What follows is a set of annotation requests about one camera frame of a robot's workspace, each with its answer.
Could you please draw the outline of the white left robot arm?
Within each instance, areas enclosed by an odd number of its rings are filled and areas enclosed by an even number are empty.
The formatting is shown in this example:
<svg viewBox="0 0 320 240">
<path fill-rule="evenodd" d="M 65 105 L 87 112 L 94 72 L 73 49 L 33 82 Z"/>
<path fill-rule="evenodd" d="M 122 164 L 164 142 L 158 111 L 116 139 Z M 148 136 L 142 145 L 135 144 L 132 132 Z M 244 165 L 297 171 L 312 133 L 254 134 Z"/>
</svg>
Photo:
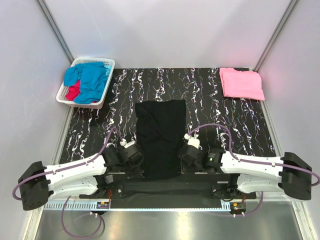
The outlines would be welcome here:
<svg viewBox="0 0 320 240">
<path fill-rule="evenodd" d="M 144 155 L 134 142 L 119 147 L 104 147 L 87 158 L 69 163 L 32 163 L 18 179 L 13 197 L 25 211 L 38 209 L 49 201 L 76 197 L 111 200 L 122 194 L 113 174 L 133 177 L 140 173 Z"/>
</svg>

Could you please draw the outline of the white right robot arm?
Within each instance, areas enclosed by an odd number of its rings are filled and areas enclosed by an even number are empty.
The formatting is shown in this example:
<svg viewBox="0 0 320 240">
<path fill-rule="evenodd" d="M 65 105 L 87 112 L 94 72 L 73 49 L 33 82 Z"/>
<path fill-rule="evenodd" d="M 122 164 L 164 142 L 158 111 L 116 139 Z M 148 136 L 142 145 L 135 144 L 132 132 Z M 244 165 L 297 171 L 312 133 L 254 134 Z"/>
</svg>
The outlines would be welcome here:
<svg viewBox="0 0 320 240">
<path fill-rule="evenodd" d="M 280 192 L 302 201 L 312 198 L 312 168 L 292 152 L 283 157 L 241 155 L 214 148 L 203 153 L 185 144 L 178 156 L 198 171 L 231 175 L 227 192 L 235 199 L 253 192 Z"/>
</svg>

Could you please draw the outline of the black t-shirt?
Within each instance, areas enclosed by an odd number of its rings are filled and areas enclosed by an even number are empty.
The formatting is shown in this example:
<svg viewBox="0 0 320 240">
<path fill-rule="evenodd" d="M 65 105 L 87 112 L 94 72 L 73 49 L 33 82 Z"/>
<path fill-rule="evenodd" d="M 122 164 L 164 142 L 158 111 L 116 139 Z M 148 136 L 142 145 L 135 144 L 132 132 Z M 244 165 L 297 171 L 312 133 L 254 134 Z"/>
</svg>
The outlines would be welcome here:
<svg viewBox="0 0 320 240">
<path fill-rule="evenodd" d="M 147 180 L 179 175 L 179 150 L 186 133 L 186 101 L 143 101 L 135 104 L 136 140 L 144 155 L 141 168 Z"/>
</svg>

